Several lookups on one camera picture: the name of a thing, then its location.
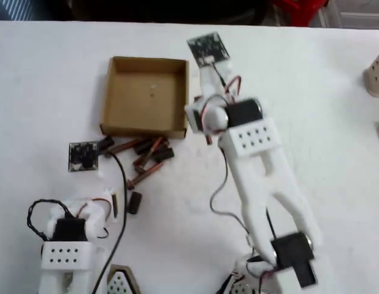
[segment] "red wire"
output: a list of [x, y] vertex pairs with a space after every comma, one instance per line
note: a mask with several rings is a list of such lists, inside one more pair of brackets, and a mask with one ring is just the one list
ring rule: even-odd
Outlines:
[[233, 85], [233, 83], [237, 81], [238, 82], [238, 85], [237, 85], [237, 95], [240, 94], [240, 89], [241, 89], [241, 76], [240, 75], [236, 75], [226, 86], [225, 86], [225, 89], [224, 89], [224, 92], [225, 94], [229, 93], [229, 88]]
[[277, 270], [276, 269], [272, 269], [271, 271], [264, 271], [261, 276], [259, 277], [259, 289], [258, 289], [258, 293], [261, 294], [262, 293], [262, 283], [263, 283], [263, 279], [268, 276], [268, 277], [271, 277]]

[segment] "black object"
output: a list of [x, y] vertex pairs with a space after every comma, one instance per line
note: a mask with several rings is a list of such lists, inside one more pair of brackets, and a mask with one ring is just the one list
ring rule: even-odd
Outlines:
[[126, 224], [127, 224], [127, 208], [128, 208], [128, 203], [127, 203], [127, 201], [128, 201], [127, 177], [126, 177], [126, 173], [124, 171], [123, 165], [121, 164], [121, 162], [120, 162], [119, 158], [116, 156], [116, 154], [110, 153], [110, 155], [117, 162], [117, 165], [119, 166], [120, 171], [121, 171], [121, 175], [123, 176], [123, 184], [124, 184], [123, 226], [121, 227], [121, 230], [120, 230], [120, 232], [118, 234], [118, 237], [117, 237], [117, 240], [115, 242], [115, 245], [113, 245], [113, 249], [112, 249], [112, 251], [110, 252], [110, 254], [108, 256], [108, 259], [106, 260], [104, 267], [102, 268], [101, 272], [99, 273], [99, 276], [97, 278], [97, 281], [96, 281], [96, 283], [95, 283], [95, 285], [93, 287], [93, 291], [91, 292], [91, 294], [96, 294], [97, 293], [97, 290], [98, 290], [98, 287], [99, 287], [99, 283], [101, 283], [101, 280], [104, 277], [104, 273], [106, 272], [107, 267], [110, 265], [110, 262], [112, 261], [112, 258], [115, 255], [117, 247], [120, 244], [120, 240], [122, 239], [122, 237], [124, 235], [124, 231], [126, 229]]
[[32, 203], [32, 205], [29, 207], [29, 210], [28, 210], [28, 216], [26, 218], [26, 224], [28, 225], [28, 227], [34, 232], [36, 233], [37, 236], [39, 236], [43, 241], [49, 241], [48, 237], [43, 233], [43, 232], [39, 232], [36, 227], [33, 225], [33, 223], [31, 222], [31, 216], [33, 215], [33, 210], [34, 210], [34, 207], [36, 207], [37, 204], [39, 203], [54, 203], [54, 204], [58, 204], [62, 207], [62, 209], [64, 210], [64, 217], [66, 218], [74, 218], [74, 216], [71, 214], [71, 212], [69, 211], [68, 207], [61, 201], [59, 200], [55, 200], [55, 199], [40, 199], [40, 200], [37, 200], [37, 201], [34, 201]]
[[173, 152], [173, 149], [169, 148], [166, 150], [154, 152], [152, 155], [152, 158], [157, 162], [161, 162], [161, 161], [164, 161], [166, 159], [172, 158], [174, 156], [175, 156], [175, 153]]
[[264, 259], [260, 255], [253, 256], [253, 257], [247, 259], [248, 263], [251, 263], [251, 262], [263, 262], [263, 261], [264, 261]]
[[105, 139], [102, 139], [100, 142], [98, 142], [99, 152], [104, 152], [106, 149], [113, 146], [114, 144], [115, 141], [111, 136], [105, 137]]
[[242, 124], [250, 123], [263, 119], [258, 104], [253, 99], [243, 100], [225, 107], [228, 115], [228, 128], [237, 127]]
[[79, 218], [58, 219], [51, 241], [87, 241], [85, 223], [85, 219]]
[[108, 229], [107, 228], [104, 228], [104, 231], [105, 231], [105, 233], [106, 233], [106, 235], [105, 236], [98, 236], [97, 238], [98, 239], [106, 239], [106, 238], [108, 238], [109, 237], [109, 231], [108, 231]]
[[138, 192], [132, 192], [131, 199], [128, 203], [128, 213], [137, 214], [142, 201], [142, 194]]
[[113, 216], [116, 218], [117, 217], [117, 198], [116, 198], [116, 193], [112, 194], [112, 203], [113, 203]]
[[194, 118], [196, 122], [196, 127], [202, 132], [203, 131], [203, 125], [202, 125], [202, 118], [201, 115], [197, 110], [193, 110]]
[[138, 144], [135, 145], [134, 151], [138, 155], [142, 155], [143, 153], [146, 153], [148, 150], [150, 150], [151, 146], [153, 146], [153, 140], [152, 139], [146, 139]]
[[314, 259], [312, 249], [304, 233], [298, 232], [271, 241], [277, 253], [279, 270], [293, 267], [301, 288], [316, 284], [310, 260]]
[[199, 68], [230, 59], [217, 32], [187, 40]]
[[80, 172], [98, 169], [98, 141], [70, 143], [68, 171]]
[[228, 278], [224, 281], [221, 288], [215, 294], [223, 294], [228, 286], [229, 281], [231, 280], [232, 275], [230, 274]]

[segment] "cardboard box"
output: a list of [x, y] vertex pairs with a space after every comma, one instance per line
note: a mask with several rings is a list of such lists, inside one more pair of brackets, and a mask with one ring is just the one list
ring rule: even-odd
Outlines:
[[185, 138], [188, 61], [115, 56], [100, 127], [104, 135]]

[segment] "white table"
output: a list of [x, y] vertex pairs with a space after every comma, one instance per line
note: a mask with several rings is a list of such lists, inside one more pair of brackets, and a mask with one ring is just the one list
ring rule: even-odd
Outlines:
[[[32, 201], [121, 191], [113, 161], [100, 160], [100, 175], [67, 172], [69, 142], [102, 138], [109, 58], [188, 59], [193, 97], [199, 75], [186, 39], [211, 31], [243, 76], [242, 92], [266, 101], [276, 119], [342, 290], [379, 293], [379, 99], [361, 79], [379, 53], [379, 31], [78, 22], [0, 22], [0, 293], [37, 290]], [[209, 211], [223, 178], [218, 148], [191, 131], [173, 144], [175, 159], [137, 189], [144, 199], [113, 261], [132, 268], [142, 293], [214, 293], [248, 246], [233, 220]], [[120, 154], [130, 178], [134, 156]], [[231, 178], [216, 206], [239, 212]], [[39, 228], [47, 211], [36, 210]], [[111, 248], [119, 225], [109, 229]]]

